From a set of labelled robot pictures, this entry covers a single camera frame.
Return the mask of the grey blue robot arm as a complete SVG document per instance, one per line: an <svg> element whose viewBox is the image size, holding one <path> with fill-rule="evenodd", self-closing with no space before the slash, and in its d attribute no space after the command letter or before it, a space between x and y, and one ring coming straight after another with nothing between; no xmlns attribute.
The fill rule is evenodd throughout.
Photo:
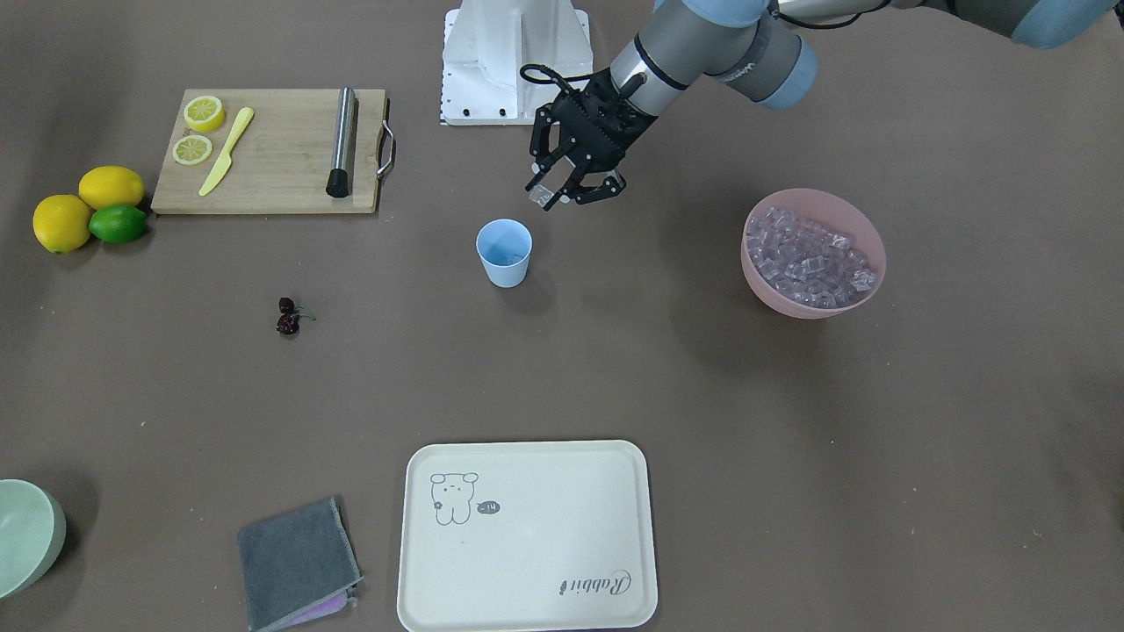
<svg viewBox="0 0 1124 632"><path fill-rule="evenodd" d="M613 60L566 76L540 63L527 83L554 85L531 128L531 200L597 204L626 186L618 171L629 145L700 76L779 111L799 103L818 76L803 31L834 31L883 11L886 1L658 1L650 20Z"/></svg>

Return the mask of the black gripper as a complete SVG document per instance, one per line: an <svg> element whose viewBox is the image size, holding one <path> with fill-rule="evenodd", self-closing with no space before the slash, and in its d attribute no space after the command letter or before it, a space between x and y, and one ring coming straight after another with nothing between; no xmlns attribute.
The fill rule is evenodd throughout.
<svg viewBox="0 0 1124 632"><path fill-rule="evenodd" d="M564 159L575 168L546 201L549 213L559 204L599 204L619 196L627 181L618 164L631 144L640 139L658 117L643 112L629 102L647 76L631 76L623 87L614 83L609 69L592 75L564 76L553 67L531 67L529 83L553 85L558 96L535 112L531 127L531 182L525 190L533 195L551 169ZM605 173L596 184L580 180L586 173Z"/></svg>

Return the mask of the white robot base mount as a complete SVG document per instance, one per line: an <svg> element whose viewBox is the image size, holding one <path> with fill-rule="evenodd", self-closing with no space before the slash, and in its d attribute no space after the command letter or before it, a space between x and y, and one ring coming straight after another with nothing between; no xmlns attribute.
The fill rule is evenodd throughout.
<svg viewBox="0 0 1124 632"><path fill-rule="evenodd" d="M589 16L570 1L465 1L444 18L439 120L447 126L533 123L559 87L522 79L541 64L582 89L593 73Z"/></svg>

